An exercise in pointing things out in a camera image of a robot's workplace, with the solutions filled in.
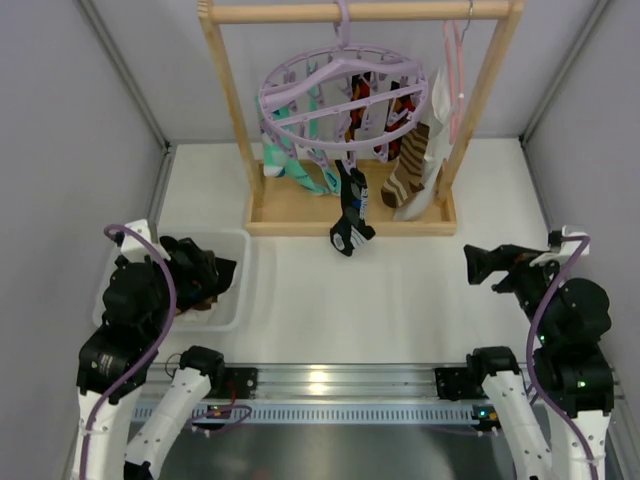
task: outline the wooden drying rack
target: wooden drying rack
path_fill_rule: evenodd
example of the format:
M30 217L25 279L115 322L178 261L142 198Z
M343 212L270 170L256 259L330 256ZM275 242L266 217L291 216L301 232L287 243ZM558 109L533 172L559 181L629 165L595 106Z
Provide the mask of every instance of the wooden drying rack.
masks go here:
M473 132L482 115L502 60L520 20L524 0L427 1L352 3L348 6L352 22L415 20L498 20L487 48L458 137L440 172L435 201L421 218L411 222L393 222L394 211L384 205L379 195L382 183L393 164L359 161L369 184L367 223L382 236L453 235L457 229L451 186L460 169ZM324 236L342 214L340 199L313 196L289 178L264 177L261 164L253 157L247 126L242 115L238 91L233 80L224 45L221 24L319 23L340 22L337 4L216 6L212 0L198 1L198 18L202 24L220 84L224 90L233 129L251 186L246 228L252 235Z

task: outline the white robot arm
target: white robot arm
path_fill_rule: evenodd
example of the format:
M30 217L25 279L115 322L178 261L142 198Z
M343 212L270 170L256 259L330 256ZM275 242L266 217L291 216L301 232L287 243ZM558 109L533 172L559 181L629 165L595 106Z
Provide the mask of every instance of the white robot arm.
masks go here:
M112 236L112 230L119 233ZM184 352L159 407L127 447L147 370L174 312L225 291L235 262L216 259L189 238L158 239L145 220L110 226L105 233L118 244L121 256L103 295L103 323L80 350L80 420L72 478L153 480L196 404L220 391L225 366L218 352L198 346ZM218 260L224 273L217 268Z
M547 408L551 447L547 444L524 389L515 357L506 347L477 349L467 360L495 409L518 480L591 480L590 463L567 423ZM604 440L610 415L579 412L573 420L591 444L598 478L604 480Z
M532 322L530 332L537 335L541 347L534 352L533 342L527 345L531 348L527 352L529 374L539 382L535 385L541 390L538 393L546 397L551 448L507 347L476 349L467 357L468 370L496 409L519 480L603 480L613 376L598 342L611 328L609 299L589 280L572 278L561 283L568 267L588 253L586 233L564 227L551 232L549 244L548 252L515 245L487 251L467 245L465 254L472 285L482 283L494 271L508 272L492 289L514 293Z
M190 420L193 409L211 391L220 388L224 359L203 347L191 347L182 354L180 367L151 418L127 445L129 425L142 387L105 404L92 428L91 462L86 480L155 480L180 431ZM79 395L80 427L72 479L80 478L83 425L100 395Z

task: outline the hanger hook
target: hanger hook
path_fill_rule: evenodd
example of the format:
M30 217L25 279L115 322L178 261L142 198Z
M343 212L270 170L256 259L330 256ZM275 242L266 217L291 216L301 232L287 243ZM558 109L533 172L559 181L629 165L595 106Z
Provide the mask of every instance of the hanger hook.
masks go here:
M333 3L337 4L340 7L340 12L342 13L342 21L339 23L334 23L333 29L340 39L340 43L338 44L340 48L346 48L347 45L349 45L349 34L351 26L347 0L334 0Z
M467 30L469 30L469 26L471 25L471 17L473 17L473 0L469 0L469 20L467 20L467 24L464 27L464 30L462 30L462 38L460 40L460 43L464 43L464 34L467 33Z

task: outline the white wall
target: white wall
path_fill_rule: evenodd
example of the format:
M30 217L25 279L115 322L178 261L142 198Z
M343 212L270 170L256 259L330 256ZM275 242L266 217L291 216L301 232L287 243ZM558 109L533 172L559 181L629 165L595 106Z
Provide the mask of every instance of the white wall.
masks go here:
M234 139L224 96L196 16L197 0L95 1L165 135L172 140ZM216 1L224 3L295 2ZM524 130L593 3L594 0L527 2L480 121L479 134L516 136ZM464 53L469 92L494 25L492 21L474 21L467 32ZM335 43L330 24L229 25L223 27L223 34L254 138L258 127L253 95L265 76L293 55ZM441 22L358 23L352 29L352 38L420 58L427 71L445 61Z
M0 7L0 478L57 480L109 243L160 150L71 0Z
M611 297L603 341L640 425L640 2L611 2L531 139L532 170L554 225L582 224L591 255L576 274Z

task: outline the wooden base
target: wooden base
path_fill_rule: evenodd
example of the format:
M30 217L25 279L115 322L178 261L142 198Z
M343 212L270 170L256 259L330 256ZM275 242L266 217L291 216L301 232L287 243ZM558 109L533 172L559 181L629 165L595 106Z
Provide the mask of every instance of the wooden base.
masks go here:
M411 222L394 222L394 209L387 207L380 188L389 177L394 163L377 160L358 161L358 168L367 177L369 206L367 223L376 234L385 237L453 235L458 227L453 195L449 192L441 205L432 202L422 217ZM320 169L309 164L305 170L324 185ZM289 177L263 177L264 198L259 206L252 197L249 202L247 231L256 236L315 237L329 234L329 229L342 215L340 197L315 196Z

